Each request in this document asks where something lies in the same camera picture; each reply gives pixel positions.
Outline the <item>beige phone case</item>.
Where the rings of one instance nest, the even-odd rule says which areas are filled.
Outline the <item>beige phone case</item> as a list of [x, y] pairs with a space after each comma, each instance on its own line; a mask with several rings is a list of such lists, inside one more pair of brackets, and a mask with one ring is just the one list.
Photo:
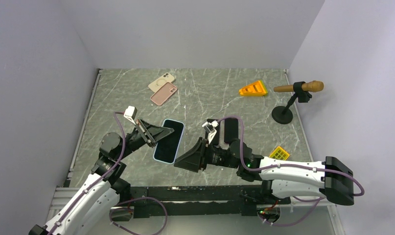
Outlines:
[[160, 76], [159, 78], [157, 78], [156, 80], [154, 80], [153, 82], [151, 82], [148, 85], [148, 88], [152, 91], [152, 92], [157, 92], [165, 83], [167, 82], [174, 82], [175, 81], [175, 77], [173, 75], [171, 75], [170, 73], [164, 73], [162, 76]]

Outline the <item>pink phone case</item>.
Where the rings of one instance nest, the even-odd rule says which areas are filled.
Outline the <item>pink phone case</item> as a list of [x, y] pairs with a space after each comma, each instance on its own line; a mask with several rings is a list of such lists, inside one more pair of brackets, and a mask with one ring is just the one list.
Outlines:
[[166, 82], [151, 97], [151, 101], [162, 106], [171, 96], [173, 96], [178, 88], [170, 82]]

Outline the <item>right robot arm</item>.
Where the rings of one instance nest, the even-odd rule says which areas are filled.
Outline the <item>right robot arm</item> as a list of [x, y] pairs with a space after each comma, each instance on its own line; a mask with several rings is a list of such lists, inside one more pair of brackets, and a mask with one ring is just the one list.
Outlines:
[[284, 161], [254, 154], [240, 139], [223, 149], [200, 138], [174, 163], [193, 172], [203, 171], [207, 165], [236, 168], [242, 180], [262, 182], [259, 195], [268, 204], [276, 199], [312, 196], [337, 205], [354, 205], [353, 172], [336, 157], [327, 156], [323, 162]]

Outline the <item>black phone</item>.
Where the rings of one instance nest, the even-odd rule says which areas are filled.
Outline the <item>black phone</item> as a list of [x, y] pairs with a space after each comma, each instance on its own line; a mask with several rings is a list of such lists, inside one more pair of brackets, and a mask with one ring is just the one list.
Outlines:
[[239, 137], [239, 121], [236, 118], [224, 120], [224, 143], [230, 144]]

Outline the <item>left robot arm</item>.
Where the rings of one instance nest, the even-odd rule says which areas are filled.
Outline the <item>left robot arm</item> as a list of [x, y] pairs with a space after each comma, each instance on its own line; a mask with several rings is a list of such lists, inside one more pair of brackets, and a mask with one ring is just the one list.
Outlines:
[[45, 225], [34, 225], [31, 235], [86, 235], [111, 207], [129, 202], [131, 185], [121, 179], [126, 168], [122, 159], [144, 145], [155, 147], [158, 141], [175, 131], [170, 127], [135, 122], [129, 134], [111, 132], [101, 142], [98, 160], [83, 186]]

